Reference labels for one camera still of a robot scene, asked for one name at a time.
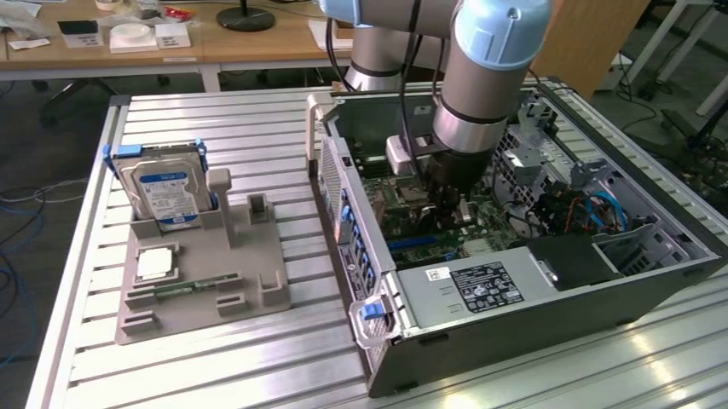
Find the desk lamp base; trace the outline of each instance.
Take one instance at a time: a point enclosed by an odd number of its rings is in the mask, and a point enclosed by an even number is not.
[[[217,23],[236,32],[260,32],[275,26],[275,16],[268,11],[247,9],[247,15],[243,15],[240,7],[224,9],[217,13]]]

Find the power supply label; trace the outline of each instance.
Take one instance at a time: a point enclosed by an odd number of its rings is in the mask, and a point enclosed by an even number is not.
[[[520,291],[499,262],[451,271],[450,277],[471,313],[482,313],[523,301]]]

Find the aluminum table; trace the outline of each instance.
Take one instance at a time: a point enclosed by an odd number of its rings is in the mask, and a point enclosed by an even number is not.
[[[132,215],[100,154],[89,177],[28,408],[690,407],[728,402],[728,274],[637,322],[372,400],[351,341],[303,160],[304,99],[327,89],[138,96],[110,107],[100,145],[205,140],[231,200],[275,205],[293,307],[126,346],[113,339]],[[570,91],[571,107],[649,174],[658,164]],[[561,139],[595,153],[563,121]],[[728,241],[725,219],[677,179],[657,183]]]

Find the motherboard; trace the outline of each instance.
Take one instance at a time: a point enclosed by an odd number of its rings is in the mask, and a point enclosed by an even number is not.
[[[432,217],[427,193],[411,176],[364,179],[363,189],[399,269],[502,251],[527,237],[527,231],[518,235],[484,187],[472,189],[466,210],[450,218]]]

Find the hard drive label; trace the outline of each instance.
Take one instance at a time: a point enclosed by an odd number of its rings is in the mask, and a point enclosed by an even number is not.
[[[189,183],[185,172],[144,175],[138,178],[150,212],[169,229],[182,228],[199,213],[195,195],[185,190]]]
[[[499,262],[451,271],[450,276],[471,313],[523,301],[520,291]]]

